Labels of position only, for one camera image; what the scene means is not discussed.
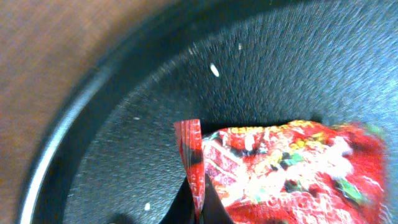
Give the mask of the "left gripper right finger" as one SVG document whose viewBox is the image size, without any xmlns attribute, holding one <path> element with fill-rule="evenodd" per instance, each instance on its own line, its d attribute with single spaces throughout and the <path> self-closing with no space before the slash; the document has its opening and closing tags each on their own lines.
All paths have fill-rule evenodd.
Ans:
<svg viewBox="0 0 398 224">
<path fill-rule="evenodd" d="M 201 213 L 203 224 L 233 224 L 231 217 L 221 203 L 209 176 L 205 175 L 205 200 Z"/>
</svg>

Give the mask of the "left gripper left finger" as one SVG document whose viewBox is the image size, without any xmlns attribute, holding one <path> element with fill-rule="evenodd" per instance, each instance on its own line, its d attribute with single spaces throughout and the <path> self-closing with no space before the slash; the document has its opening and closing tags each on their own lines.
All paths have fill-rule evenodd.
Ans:
<svg viewBox="0 0 398 224">
<path fill-rule="evenodd" d="M 160 224 L 195 224 L 195 207 L 187 178 Z"/>
</svg>

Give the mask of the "red snack wrapper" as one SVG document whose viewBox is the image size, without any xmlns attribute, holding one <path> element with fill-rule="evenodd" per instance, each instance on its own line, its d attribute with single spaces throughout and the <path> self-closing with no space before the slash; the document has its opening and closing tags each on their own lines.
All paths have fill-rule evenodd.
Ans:
<svg viewBox="0 0 398 224">
<path fill-rule="evenodd" d="M 376 128 L 295 120 L 204 135 L 197 119 L 174 128 L 200 223 L 206 174 L 234 223 L 393 221 Z"/>
</svg>

